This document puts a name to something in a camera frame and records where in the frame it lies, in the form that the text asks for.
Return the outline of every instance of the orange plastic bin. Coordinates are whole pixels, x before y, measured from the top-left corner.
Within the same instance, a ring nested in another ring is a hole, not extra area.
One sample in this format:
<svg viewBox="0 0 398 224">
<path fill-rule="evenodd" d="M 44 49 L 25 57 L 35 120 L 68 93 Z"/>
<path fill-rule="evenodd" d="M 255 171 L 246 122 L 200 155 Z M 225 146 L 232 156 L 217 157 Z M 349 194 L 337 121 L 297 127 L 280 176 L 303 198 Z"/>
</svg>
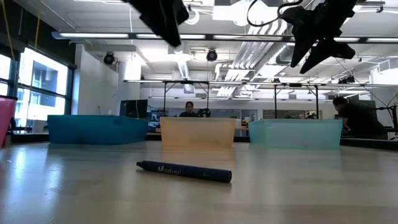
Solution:
<svg viewBox="0 0 398 224">
<path fill-rule="evenodd" d="M 163 146 L 232 147 L 234 118 L 160 119 Z"/>
</svg>

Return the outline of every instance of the pink bin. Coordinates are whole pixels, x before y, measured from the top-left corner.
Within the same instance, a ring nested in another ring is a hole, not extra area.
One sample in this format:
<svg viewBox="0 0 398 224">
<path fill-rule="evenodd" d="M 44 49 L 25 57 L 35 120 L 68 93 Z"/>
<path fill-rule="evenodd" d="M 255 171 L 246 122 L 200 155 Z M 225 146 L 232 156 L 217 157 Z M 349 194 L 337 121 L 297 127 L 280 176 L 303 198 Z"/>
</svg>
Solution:
<svg viewBox="0 0 398 224">
<path fill-rule="evenodd" d="M 0 96 L 0 148 L 6 137 L 10 120 L 14 115 L 16 98 Z"/>
</svg>

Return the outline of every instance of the table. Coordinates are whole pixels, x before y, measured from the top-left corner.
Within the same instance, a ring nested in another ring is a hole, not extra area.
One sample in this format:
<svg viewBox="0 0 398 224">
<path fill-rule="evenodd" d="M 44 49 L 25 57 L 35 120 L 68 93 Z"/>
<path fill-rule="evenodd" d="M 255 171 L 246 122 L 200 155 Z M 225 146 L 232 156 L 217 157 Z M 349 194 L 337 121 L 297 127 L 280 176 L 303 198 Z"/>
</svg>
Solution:
<svg viewBox="0 0 398 224">
<path fill-rule="evenodd" d="M 230 184 L 140 170 L 231 169 Z M 0 223 L 375 224 L 398 220 L 398 154 L 32 144 L 0 150 Z"/>
</svg>

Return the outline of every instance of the computer screen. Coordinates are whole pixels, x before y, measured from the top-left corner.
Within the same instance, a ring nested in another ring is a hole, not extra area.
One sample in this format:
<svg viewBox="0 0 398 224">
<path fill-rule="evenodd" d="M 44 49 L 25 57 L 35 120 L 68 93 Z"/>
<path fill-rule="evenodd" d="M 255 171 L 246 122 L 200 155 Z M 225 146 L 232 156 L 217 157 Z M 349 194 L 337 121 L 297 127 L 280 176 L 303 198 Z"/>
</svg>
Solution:
<svg viewBox="0 0 398 224">
<path fill-rule="evenodd" d="M 120 106 L 120 116 L 129 118 L 147 118 L 148 100 L 123 100 Z"/>
</svg>

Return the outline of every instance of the security camera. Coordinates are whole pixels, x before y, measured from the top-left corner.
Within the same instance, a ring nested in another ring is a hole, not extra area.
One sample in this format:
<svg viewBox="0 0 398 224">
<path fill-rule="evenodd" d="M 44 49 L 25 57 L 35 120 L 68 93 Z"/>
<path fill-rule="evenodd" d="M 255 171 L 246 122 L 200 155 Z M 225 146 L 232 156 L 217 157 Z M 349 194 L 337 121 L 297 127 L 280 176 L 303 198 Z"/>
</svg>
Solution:
<svg viewBox="0 0 398 224">
<path fill-rule="evenodd" d="M 208 62 L 214 62 L 215 60 L 217 60 L 217 53 L 215 49 L 210 49 L 209 52 L 207 53 L 207 57 L 206 57 Z"/>
<path fill-rule="evenodd" d="M 106 65 L 114 65 L 117 62 L 117 60 L 114 57 L 113 52 L 107 52 L 105 57 L 104 57 L 104 63 Z"/>
</svg>

